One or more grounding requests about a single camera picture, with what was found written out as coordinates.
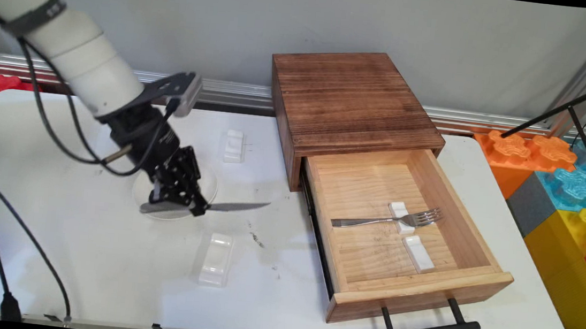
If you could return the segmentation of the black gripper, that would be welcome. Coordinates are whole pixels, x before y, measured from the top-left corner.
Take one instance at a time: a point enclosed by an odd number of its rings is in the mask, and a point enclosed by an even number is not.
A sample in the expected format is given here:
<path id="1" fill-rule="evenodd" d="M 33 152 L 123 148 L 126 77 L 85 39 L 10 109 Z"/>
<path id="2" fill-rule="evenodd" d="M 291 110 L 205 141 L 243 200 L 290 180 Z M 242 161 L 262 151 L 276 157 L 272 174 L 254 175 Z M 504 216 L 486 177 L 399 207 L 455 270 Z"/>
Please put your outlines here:
<path id="1" fill-rule="evenodd" d="M 200 190 L 196 153 L 193 147 L 180 148 L 180 140 L 169 124 L 172 114 L 169 108 L 162 113 L 153 105 L 141 104 L 99 121 L 110 127 L 116 145 L 130 148 L 125 156 L 133 168 L 122 173 L 143 170 L 154 174 L 149 203 L 171 203 L 188 209 L 193 216 L 202 216 L 208 201 Z"/>

